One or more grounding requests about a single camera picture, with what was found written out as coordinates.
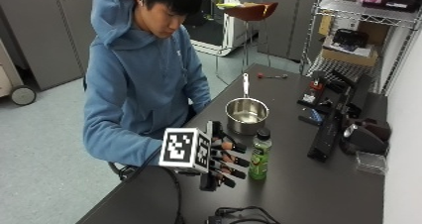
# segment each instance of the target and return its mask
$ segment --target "hoodie sleeve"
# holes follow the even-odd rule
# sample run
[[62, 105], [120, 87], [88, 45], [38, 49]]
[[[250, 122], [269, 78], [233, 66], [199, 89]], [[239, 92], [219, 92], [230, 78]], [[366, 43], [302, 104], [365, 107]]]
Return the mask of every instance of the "hoodie sleeve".
[[[125, 130], [120, 126], [121, 105], [126, 97], [124, 68], [114, 54], [97, 45], [90, 47], [85, 76], [82, 142], [97, 159], [140, 167], [162, 141]], [[150, 165], [158, 163], [158, 156]]]
[[185, 49], [185, 64], [187, 70], [187, 83], [185, 86], [185, 92], [187, 97], [193, 100], [193, 106], [195, 112], [199, 113], [211, 102], [210, 87], [207, 78], [202, 72], [202, 64], [190, 43], [190, 37], [185, 27], [182, 30], [182, 48]]

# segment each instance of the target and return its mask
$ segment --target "wheel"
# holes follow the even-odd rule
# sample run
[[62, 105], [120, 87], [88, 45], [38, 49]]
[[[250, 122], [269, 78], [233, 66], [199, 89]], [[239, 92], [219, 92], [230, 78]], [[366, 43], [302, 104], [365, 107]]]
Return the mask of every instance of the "wheel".
[[37, 93], [29, 86], [20, 85], [13, 87], [10, 91], [10, 98], [13, 103], [24, 106], [32, 104], [36, 101]]

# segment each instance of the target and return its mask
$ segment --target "young man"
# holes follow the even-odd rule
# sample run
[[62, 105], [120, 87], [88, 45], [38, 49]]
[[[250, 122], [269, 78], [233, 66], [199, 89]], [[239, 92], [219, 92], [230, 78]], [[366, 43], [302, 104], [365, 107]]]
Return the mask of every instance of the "young man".
[[[207, 79], [182, 23], [202, 0], [93, 0], [97, 37], [85, 75], [82, 141], [98, 159], [140, 167], [210, 103]], [[149, 165], [158, 163], [158, 156]]]

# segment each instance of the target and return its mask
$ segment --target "white wall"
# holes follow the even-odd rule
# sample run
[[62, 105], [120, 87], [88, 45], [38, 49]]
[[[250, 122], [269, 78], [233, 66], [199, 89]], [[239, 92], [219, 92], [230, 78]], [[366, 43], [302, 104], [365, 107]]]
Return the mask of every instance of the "white wall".
[[392, 128], [384, 180], [383, 224], [422, 223], [422, 36], [387, 94]]

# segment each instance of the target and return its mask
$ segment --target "plastic bottle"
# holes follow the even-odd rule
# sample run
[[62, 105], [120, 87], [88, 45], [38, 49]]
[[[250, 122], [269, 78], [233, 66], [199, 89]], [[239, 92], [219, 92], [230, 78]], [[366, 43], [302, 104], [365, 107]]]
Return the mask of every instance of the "plastic bottle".
[[253, 179], [263, 179], [266, 177], [270, 149], [270, 131], [267, 128], [259, 128], [253, 138], [253, 151], [249, 166], [249, 176]]

